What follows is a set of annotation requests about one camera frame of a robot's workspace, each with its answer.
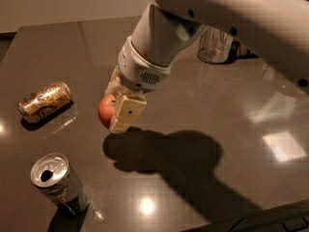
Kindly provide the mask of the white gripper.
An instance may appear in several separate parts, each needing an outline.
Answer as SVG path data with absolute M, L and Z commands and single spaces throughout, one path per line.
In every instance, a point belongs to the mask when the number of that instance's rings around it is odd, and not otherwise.
M 104 91 L 105 96 L 116 97 L 109 127 L 112 133 L 127 131 L 147 106 L 144 96 L 124 95 L 126 87 L 144 93 L 152 92 L 170 74 L 171 68 L 149 62 L 134 48 L 131 37 L 126 39 L 118 56 L 118 67 L 112 72 Z

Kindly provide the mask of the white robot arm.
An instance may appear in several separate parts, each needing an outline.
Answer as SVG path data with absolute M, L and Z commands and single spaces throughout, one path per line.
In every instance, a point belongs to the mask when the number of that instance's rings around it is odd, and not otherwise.
M 126 131 L 174 58 L 214 27 L 247 46 L 301 90 L 309 82 L 309 3 L 305 0 L 154 0 L 126 39 L 98 106 L 100 121 Z

